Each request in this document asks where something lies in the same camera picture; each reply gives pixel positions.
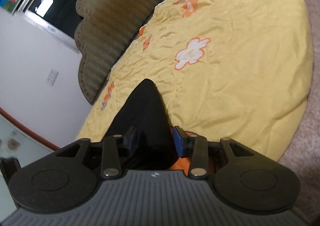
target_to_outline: yellow comforter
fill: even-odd
[[[278,160],[303,116],[312,61],[303,0],[164,1],[112,70],[78,138],[100,141],[149,78],[170,124]]]

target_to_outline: dark window pane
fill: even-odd
[[[29,10],[74,38],[75,30],[82,20],[76,13],[76,1],[77,0],[34,0]]]

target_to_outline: wall baseboard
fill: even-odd
[[[29,135],[31,138],[35,139],[36,141],[40,142],[41,144],[45,145],[46,147],[52,149],[52,150],[58,150],[60,149],[55,144],[51,143],[50,141],[47,141],[46,139],[42,138],[38,134],[34,133],[30,129],[28,129],[26,126],[18,122],[15,118],[13,118],[9,113],[7,113],[4,109],[0,108],[0,114],[6,118],[9,122],[11,122],[14,126],[16,126],[18,129],[22,130],[24,133]]]

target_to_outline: electrical outlet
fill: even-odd
[[[53,84],[55,83],[57,76],[58,76],[59,72],[55,71],[54,69],[51,69],[49,76],[47,78],[47,84],[53,86]]]

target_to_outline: round black pad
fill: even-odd
[[[77,159],[45,157],[18,170],[9,181],[9,190],[24,209],[57,213],[87,201],[96,185],[95,174]]]
[[[213,179],[219,197],[249,213],[271,214],[293,206],[300,190],[296,175],[272,160],[244,160],[223,167]]]

